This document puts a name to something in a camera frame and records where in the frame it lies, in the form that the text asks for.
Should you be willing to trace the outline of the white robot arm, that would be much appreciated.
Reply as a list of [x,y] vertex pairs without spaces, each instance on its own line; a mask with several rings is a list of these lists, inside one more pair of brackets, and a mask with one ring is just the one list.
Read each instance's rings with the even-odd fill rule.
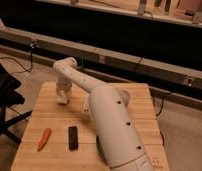
[[73,83],[89,93],[89,112],[110,171],[155,171],[127,111],[129,93],[77,71],[73,57],[56,61],[53,68],[59,104],[69,102]]

